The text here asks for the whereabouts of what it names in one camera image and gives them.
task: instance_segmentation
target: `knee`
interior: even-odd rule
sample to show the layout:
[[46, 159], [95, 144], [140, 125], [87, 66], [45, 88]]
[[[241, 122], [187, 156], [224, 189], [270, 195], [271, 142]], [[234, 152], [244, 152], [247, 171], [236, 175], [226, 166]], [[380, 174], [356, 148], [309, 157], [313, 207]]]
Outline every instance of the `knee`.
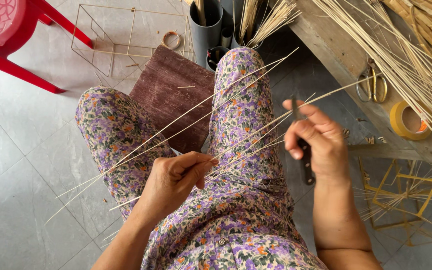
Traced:
[[237, 47], [228, 51], [223, 58], [219, 61], [218, 67], [224, 69], [226, 66], [230, 66], [234, 63], [253, 63], [256, 68], [264, 66], [263, 60], [258, 52], [248, 47]]
[[78, 107], [76, 108], [75, 119], [79, 122], [84, 114], [91, 113], [97, 110], [98, 104], [106, 104], [108, 102], [120, 99], [122, 92], [105, 86], [96, 86], [86, 90], [79, 98]]

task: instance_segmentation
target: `wooden workbench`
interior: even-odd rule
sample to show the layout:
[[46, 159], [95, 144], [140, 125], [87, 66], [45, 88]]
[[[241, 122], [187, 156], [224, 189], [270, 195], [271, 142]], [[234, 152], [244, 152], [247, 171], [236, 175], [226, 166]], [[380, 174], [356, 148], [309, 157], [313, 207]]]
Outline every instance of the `wooden workbench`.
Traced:
[[[321, 61], [326, 69], [333, 75], [340, 85], [345, 86], [354, 83], [365, 68], [367, 55], [364, 49], [354, 41], [351, 36], [336, 22], [328, 17], [312, 0], [287, 0], [297, 3], [297, 8], [302, 14], [289, 27], [306, 44], [306, 46]], [[366, 14], [372, 14], [370, 8], [359, 0], [348, 0], [354, 6], [363, 10]], [[359, 22], [367, 19], [363, 14], [349, 5], [346, 10]], [[405, 22], [392, 11], [388, 11], [393, 23], [405, 36], [412, 35]], [[389, 40], [395, 40], [393, 35], [383, 33], [381, 28], [373, 21], [367, 21], [379, 37], [384, 35]], [[417, 40], [414, 35], [410, 40]], [[374, 156], [383, 158], [424, 160], [432, 163], [432, 133], [428, 138], [420, 141], [407, 141], [398, 136], [389, 122], [389, 113], [394, 104], [402, 101], [402, 97], [392, 86], [388, 88], [387, 99], [382, 104], [375, 102], [363, 103], [356, 95], [355, 87], [346, 89], [358, 107], [366, 114], [368, 119], [386, 139], [387, 144], [350, 145], [350, 154], [357, 156]]]

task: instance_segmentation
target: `floral pants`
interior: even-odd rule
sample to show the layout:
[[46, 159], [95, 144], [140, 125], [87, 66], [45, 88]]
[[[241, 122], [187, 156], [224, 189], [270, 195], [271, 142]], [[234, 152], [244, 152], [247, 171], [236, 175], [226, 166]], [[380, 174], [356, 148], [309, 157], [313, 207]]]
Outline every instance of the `floral pants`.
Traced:
[[[263, 66], [258, 53], [245, 47], [232, 49], [220, 60], [208, 149], [220, 162], [206, 177], [205, 188], [194, 188], [181, 207], [155, 227], [142, 268], [326, 269], [307, 250], [292, 221], [294, 201], [279, 146], [263, 148], [278, 137], [277, 129], [267, 126], [274, 115]], [[83, 93], [75, 118], [101, 172], [158, 132], [133, 99], [102, 86]], [[127, 163], [104, 175], [118, 204], [141, 195], [154, 159], [174, 156], [167, 143], [139, 155], [163, 140], [157, 135], [130, 154]], [[125, 220], [135, 202], [120, 208]]]

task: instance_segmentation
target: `black knife handle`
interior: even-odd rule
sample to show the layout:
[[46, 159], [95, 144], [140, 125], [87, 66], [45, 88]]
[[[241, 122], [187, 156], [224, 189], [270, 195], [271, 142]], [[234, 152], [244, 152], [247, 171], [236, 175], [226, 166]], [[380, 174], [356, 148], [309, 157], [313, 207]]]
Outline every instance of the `black knife handle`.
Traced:
[[302, 169], [304, 171], [303, 182], [310, 186], [316, 182], [311, 169], [311, 145], [305, 140], [298, 139], [297, 145], [303, 150], [303, 158], [301, 159]]

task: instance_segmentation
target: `person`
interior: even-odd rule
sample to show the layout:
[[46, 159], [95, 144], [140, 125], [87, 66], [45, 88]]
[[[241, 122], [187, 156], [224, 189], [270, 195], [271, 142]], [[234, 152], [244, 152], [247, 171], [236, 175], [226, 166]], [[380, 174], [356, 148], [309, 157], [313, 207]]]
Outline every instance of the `person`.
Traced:
[[[167, 143], [156, 146], [164, 140], [158, 134], [113, 169], [158, 131], [128, 95], [103, 86], [83, 93], [75, 118], [99, 170], [110, 169], [103, 180], [111, 196], [117, 204], [141, 196], [120, 207], [124, 225], [93, 270], [381, 269], [354, 205], [341, 127], [310, 104], [299, 109], [307, 120], [284, 136], [294, 159], [303, 156], [298, 138], [311, 145], [318, 256], [307, 249], [292, 220], [279, 145], [263, 148], [278, 132], [256, 132], [274, 119], [263, 66], [246, 47], [220, 60], [207, 154], [175, 156]], [[291, 101], [283, 106], [290, 110]]]

